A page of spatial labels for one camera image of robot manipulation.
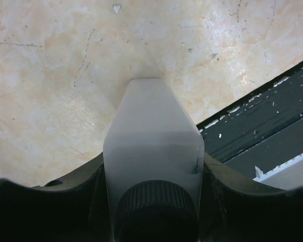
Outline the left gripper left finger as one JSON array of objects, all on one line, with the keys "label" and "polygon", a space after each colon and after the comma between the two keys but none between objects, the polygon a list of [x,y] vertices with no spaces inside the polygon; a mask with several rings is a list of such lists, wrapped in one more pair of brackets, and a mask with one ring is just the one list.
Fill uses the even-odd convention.
[{"label": "left gripper left finger", "polygon": [[0,178],[0,241],[113,241],[102,154],[43,187]]}]

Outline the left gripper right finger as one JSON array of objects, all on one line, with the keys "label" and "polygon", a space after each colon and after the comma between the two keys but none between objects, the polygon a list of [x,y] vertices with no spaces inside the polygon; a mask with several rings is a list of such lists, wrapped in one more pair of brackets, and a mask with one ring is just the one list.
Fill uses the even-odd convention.
[{"label": "left gripper right finger", "polygon": [[205,154],[199,241],[303,241],[303,187],[254,181]]}]

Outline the clear square bottle front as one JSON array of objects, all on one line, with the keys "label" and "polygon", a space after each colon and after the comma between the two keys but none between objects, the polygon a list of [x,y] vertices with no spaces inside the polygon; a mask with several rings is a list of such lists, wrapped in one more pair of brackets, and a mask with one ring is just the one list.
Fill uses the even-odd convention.
[{"label": "clear square bottle front", "polygon": [[162,79],[134,79],[103,145],[115,241],[197,241],[204,141]]}]

